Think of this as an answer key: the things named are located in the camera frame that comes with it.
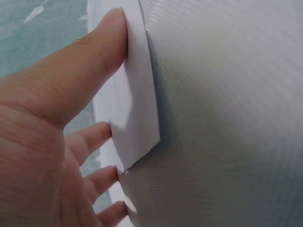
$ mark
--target finger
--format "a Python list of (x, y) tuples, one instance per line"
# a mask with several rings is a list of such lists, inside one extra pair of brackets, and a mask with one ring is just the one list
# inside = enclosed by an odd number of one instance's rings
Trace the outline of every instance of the finger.
[(94, 204), (96, 199), (105, 193), (118, 179), (117, 169), (114, 166), (99, 169), (84, 177), (84, 187), (91, 203)]
[(123, 10), (113, 9), (91, 33), (3, 79), (0, 104), (63, 127), (120, 67), (126, 48)]
[(65, 146), (81, 166), (88, 156), (112, 136), (108, 123), (99, 122), (65, 137)]
[(97, 214), (101, 227), (115, 227), (127, 216), (127, 208), (124, 202), (119, 201)]

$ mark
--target teal background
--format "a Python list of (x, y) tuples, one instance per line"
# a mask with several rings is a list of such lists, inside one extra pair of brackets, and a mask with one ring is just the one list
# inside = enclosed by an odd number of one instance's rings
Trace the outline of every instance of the teal background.
[[(23, 24), (31, 11), (44, 0), (0, 0), (0, 77), (21, 70), (50, 53), (67, 46), (87, 33), (85, 0), (48, 0), (44, 11)], [(65, 128), (64, 134), (72, 133), (95, 121), (90, 103)], [(81, 167), (83, 175), (100, 168), (92, 154)], [(111, 204), (108, 193), (98, 198), (95, 211)]]

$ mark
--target hand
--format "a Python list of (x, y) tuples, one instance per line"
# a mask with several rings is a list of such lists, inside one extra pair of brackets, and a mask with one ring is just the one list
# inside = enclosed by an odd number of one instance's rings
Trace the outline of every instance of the hand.
[(0, 81), (0, 226), (113, 227), (127, 215), (123, 202), (98, 214), (92, 208), (118, 180), (116, 168), (84, 178), (79, 170), (111, 137), (109, 125), (63, 136), (126, 48), (123, 11), (114, 9), (90, 34)]

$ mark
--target fingernail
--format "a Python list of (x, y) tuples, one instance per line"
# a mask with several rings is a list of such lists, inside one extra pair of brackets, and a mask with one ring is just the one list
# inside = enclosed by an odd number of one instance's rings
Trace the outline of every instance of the fingernail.
[(109, 25), (123, 14), (123, 8), (113, 8), (101, 19), (97, 27)]

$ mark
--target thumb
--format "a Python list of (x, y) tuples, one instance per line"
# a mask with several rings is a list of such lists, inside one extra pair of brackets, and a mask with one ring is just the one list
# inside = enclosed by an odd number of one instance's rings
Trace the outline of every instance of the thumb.
[(64, 127), (120, 67), (126, 49), (123, 10), (112, 9), (91, 33), (4, 78), (0, 105)]

